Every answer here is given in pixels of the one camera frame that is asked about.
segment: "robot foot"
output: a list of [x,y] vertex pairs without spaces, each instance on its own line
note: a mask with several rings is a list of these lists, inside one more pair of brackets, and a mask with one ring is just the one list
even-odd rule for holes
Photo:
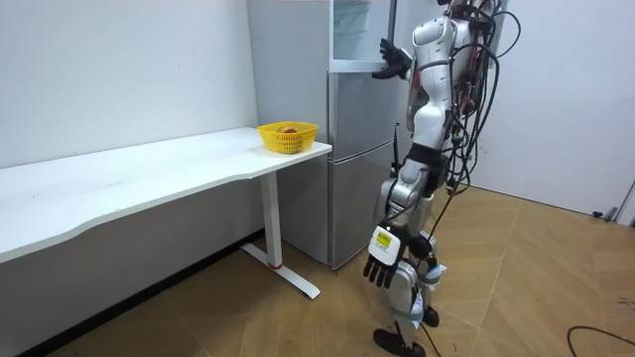
[[426,357],[424,347],[418,343],[413,343],[413,348],[404,346],[401,336],[384,329],[378,328],[373,333],[373,340],[379,347],[399,357]]
[[439,327],[439,313],[432,306],[424,312],[424,323],[429,327]]

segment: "baseboard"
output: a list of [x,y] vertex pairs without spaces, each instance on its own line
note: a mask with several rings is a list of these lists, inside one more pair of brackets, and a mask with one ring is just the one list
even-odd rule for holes
[[76,338],[90,332],[91,330],[101,326],[102,324],[110,321],[118,315],[126,312],[127,310],[135,307],[136,305],[144,302],[145,300],[152,298],[166,289],[173,287],[174,285],[182,282],[183,280],[193,276],[201,270],[209,267],[215,262],[227,257],[231,253],[240,249],[243,244],[253,243],[256,239],[263,237],[265,230],[260,229],[247,237],[230,244],[229,246],[213,253],[212,255],[205,257],[198,262],[184,268],[169,277],[155,283],[140,292],[128,297],[118,303],[112,305],[106,310],[99,312],[98,314],[87,318],[86,320],[78,323],[77,325],[61,332],[48,340],[38,344],[37,346],[21,353],[18,357],[32,357],[32,356],[46,356],[55,350],[63,347],[64,345],[72,342]]

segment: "yellow basket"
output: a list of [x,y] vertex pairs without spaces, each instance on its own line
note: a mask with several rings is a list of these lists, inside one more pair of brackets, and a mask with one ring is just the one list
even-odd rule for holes
[[[279,133],[278,129],[291,127],[297,133]],[[258,127],[265,148],[276,153],[294,154],[308,149],[316,138],[318,125],[299,122],[280,122]]]

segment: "white desk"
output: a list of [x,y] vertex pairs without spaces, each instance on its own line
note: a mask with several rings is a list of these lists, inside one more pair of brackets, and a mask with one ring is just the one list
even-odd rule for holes
[[310,298],[319,290],[282,265],[276,170],[324,155],[265,150],[240,128],[0,170],[0,263],[98,224],[233,180],[261,177],[267,254],[242,248]]

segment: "gray refrigerator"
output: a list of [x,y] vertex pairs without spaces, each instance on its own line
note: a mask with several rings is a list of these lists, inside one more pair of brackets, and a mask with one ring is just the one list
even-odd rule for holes
[[379,43],[392,37],[396,4],[247,1],[260,124],[315,123],[316,140],[333,145],[328,157],[278,172],[282,238],[334,269],[370,240],[394,125],[406,117],[408,83],[371,77],[384,65]]
[[331,73],[328,115],[316,124],[325,128],[317,139],[333,151],[278,174],[283,239],[334,269],[364,249],[373,232],[375,200],[393,161],[402,84],[370,73]]

